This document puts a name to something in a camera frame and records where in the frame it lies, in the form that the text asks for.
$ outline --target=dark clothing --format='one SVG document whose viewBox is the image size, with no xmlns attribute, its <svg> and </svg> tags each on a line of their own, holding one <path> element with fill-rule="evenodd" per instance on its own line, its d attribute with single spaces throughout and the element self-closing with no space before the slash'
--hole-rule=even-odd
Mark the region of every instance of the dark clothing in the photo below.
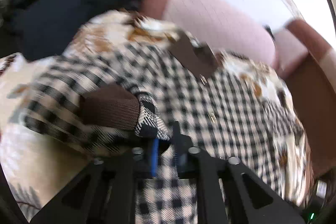
<svg viewBox="0 0 336 224">
<path fill-rule="evenodd" d="M 4 28 L 30 61 L 61 54 L 78 28 L 107 10 L 137 10 L 140 0 L 11 0 Z"/>
</svg>

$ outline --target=black and white checkered fabric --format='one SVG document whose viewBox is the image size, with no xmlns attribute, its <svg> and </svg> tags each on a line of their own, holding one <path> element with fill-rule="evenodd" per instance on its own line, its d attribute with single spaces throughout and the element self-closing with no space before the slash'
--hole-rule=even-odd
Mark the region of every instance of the black and white checkered fabric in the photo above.
<svg viewBox="0 0 336 224">
<path fill-rule="evenodd" d="M 76 111 L 79 95 L 117 82 L 137 96 L 142 107 L 136 134 L 169 140 L 174 121 L 181 133 L 211 156 L 236 156 L 278 194 L 280 167 L 274 138 L 295 130 L 286 110 L 256 98 L 253 90 L 225 66 L 203 84 L 167 50 L 126 44 L 104 56 L 59 57 L 34 86 L 25 113 L 26 126 L 95 152 L 98 146 L 119 151 L 115 139 L 129 132 L 83 128 Z M 156 179 L 137 190 L 137 223 L 197 223 L 196 186 L 179 180 L 174 147 L 159 159 Z"/>
</svg>

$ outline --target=black device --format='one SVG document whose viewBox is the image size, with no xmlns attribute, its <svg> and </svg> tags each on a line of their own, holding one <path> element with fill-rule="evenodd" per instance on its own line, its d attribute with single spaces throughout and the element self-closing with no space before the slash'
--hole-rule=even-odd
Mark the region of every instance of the black device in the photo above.
<svg viewBox="0 0 336 224">
<path fill-rule="evenodd" d="M 174 123 L 173 131 L 179 178 L 193 178 L 197 181 L 198 223 L 228 223 L 219 179 L 224 186 L 231 223 L 304 223 L 288 203 L 238 158 L 213 158 L 205 150 L 194 147 L 190 137 L 180 134 L 178 122 Z M 150 151 L 150 147 L 134 147 L 120 156 L 95 159 L 47 203 L 30 223 L 135 223 L 137 180 L 152 178 Z M 8 184 L 2 183 L 0 190 L 1 193 L 10 193 Z M 1 213 L 3 219 L 7 220 L 5 223 L 27 224 L 20 209 L 17 205 L 14 208 L 14 204 L 11 194 L 0 199 Z"/>
</svg>

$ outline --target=blue strip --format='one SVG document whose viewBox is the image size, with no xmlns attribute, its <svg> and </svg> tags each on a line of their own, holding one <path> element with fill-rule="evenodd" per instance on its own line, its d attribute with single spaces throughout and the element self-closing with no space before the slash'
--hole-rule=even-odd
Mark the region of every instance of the blue strip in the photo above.
<svg viewBox="0 0 336 224">
<path fill-rule="evenodd" d="M 158 158 L 159 158 L 159 139 L 154 139 L 153 141 L 153 150 L 152 150 L 152 177 L 156 177 L 156 172 L 158 168 Z"/>
</svg>

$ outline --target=white label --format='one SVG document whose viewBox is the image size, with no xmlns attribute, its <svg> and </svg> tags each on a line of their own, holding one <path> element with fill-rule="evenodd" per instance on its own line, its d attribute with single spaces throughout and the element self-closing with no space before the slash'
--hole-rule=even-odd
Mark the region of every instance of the white label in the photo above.
<svg viewBox="0 0 336 224">
<path fill-rule="evenodd" d="M 320 198 L 325 198 L 327 192 L 327 183 L 324 181 L 319 180 L 317 182 L 317 190 L 316 195 Z"/>
</svg>

